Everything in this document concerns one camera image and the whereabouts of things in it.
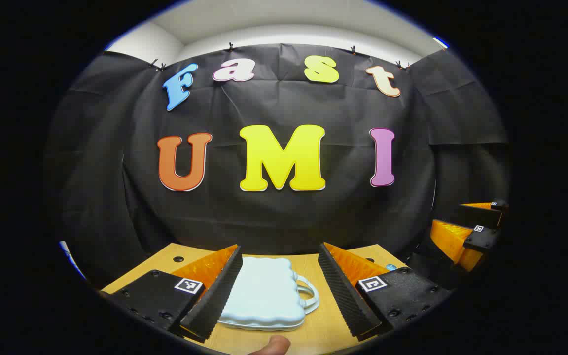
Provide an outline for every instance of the ceiling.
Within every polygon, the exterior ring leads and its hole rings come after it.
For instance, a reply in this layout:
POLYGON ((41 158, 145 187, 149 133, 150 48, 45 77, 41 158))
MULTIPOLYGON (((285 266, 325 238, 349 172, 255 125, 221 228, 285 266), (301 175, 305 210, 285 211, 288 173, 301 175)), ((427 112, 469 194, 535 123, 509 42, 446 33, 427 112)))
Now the ceiling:
POLYGON ((183 45, 225 31, 262 25, 322 25, 352 30, 427 56, 433 35, 367 0, 190 0, 151 19, 183 45))

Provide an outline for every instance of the black cloth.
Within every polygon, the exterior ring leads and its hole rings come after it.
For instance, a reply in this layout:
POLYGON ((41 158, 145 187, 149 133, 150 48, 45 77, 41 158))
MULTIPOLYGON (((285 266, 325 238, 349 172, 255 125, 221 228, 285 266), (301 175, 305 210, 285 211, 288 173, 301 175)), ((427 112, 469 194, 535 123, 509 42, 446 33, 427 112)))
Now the black cloth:
POLYGON ((104 287, 168 243, 249 254, 317 252, 379 244, 402 254, 422 239, 435 213, 467 202, 507 198, 507 137, 495 105, 476 79, 440 51, 407 70, 317 45, 255 45, 203 54, 156 70, 105 52, 61 101, 45 148, 45 192, 52 227, 81 271, 104 287), (336 83, 309 81, 304 59, 329 56, 336 83), (224 61, 255 61, 250 81, 224 83, 212 73, 224 61), (164 82, 191 63, 189 97, 168 112, 164 82), (399 97, 381 93, 365 69, 394 74, 399 97), (325 129, 323 191, 245 192, 246 141, 239 130, 265 124, 282 147, 301 124, 325 129), (391 186, 373 188, 372 128, 388 128, 391 186), (211 133, 205 177, 189 192, 158 177, 159 139, 180 136, 176 172, 190 169, 187 137, 211 133), (432 211, 433 193, 435 206, 432 211))

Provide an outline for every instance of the cutout letter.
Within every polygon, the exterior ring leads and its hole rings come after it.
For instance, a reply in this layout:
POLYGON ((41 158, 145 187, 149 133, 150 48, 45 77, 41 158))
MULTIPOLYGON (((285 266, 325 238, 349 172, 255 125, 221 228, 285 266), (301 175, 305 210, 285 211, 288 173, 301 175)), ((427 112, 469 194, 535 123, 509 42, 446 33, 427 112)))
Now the cutout letter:
POLYGON ((385 128, 372 128, 369 135, 376 145, 376 170, 369 182, 375 188, 391 185, 394 183, 394 175, 391 173, 391 142, 394 133, 385 128))
POLYGON ((190 72, 199 68, 196 64, 190 64, 183 68, 180 72, 174 74, 172 78, 164 83, 164 88, 168 92, 168 107, 167 110, 171 111, 176 108, 180 103, 190 95, 189 90, 183 91, 183 87, 189 88, 192 85, 192 74, 190 72))
POLYGON ((175 170, 177 147, 180 137, 164 137, 157 142, 159 147, 159 180, 172 191, 192 191, 199 187, 205 175, 205 148, 212 141, 209 133, 196 133, 187 137, 192 144, 192 166, 186 176, 177 175, 175 170))
POLYGON ((320 141, 325 130, 313 124, 302 124, 293 132, 286 149, 278 143, 268 126, 257 124, 241 129, 247 141, 247 174, 241 181, 242 191, 264 191, 268 182, 262 179, 262 164, 276 189, 282 189, 295 166, 290 181, 295 191, 318 191, 325 188, 321 178, 320 141))
POLYGON ((248 81, 251 80, 255 75, 253 72, 253 67, 255 67, 255 61, 247 58, 232 59, 226 61, 220 65, 221 69, 216 70, 212 74, 212 79, 216 81, 248 81))
POLYGON ((339 79, 339 72, 334 69, 336 62, 330 57, 307 56, 304 64, 308 67, 304 74, 309 81, 336 83, 339 79))
POLYGON ((394 78, 394 74, 385 71, 383 67, 371 67, 365 69, 367 74, 372 74, 374 81, 376 82, 376 87, 383 94, 391 97, 398 97, 400 95, 400 89, 392 87, 390 79, 394 78))

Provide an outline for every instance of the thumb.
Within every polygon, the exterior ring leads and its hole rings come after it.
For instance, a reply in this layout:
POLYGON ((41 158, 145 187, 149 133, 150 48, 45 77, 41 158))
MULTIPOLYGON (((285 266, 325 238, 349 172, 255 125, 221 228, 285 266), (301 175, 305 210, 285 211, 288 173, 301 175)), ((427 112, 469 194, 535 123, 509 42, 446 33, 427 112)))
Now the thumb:
POLYGON ((290 341, 281 335, 273 335, 264 348, 249 355, 284 355, 290 347, 290 341))

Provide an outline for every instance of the blue letter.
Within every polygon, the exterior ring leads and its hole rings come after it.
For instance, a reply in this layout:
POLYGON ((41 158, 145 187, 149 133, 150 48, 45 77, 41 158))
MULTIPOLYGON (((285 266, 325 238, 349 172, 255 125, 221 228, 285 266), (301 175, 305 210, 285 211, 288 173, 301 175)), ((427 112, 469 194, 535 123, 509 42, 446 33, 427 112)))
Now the blue letter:
POLYGON ((163 87, 168 91, 168 111, 176 108, 180 103, 183 103, 190 95, 188 90, 183 91, 183 87, 189 88, 192 85, 192 74, 189 72, 195 71, 198 68, 198 65, 192 63, 177 74, 174 74, 172 78, 164 83, 163 87))

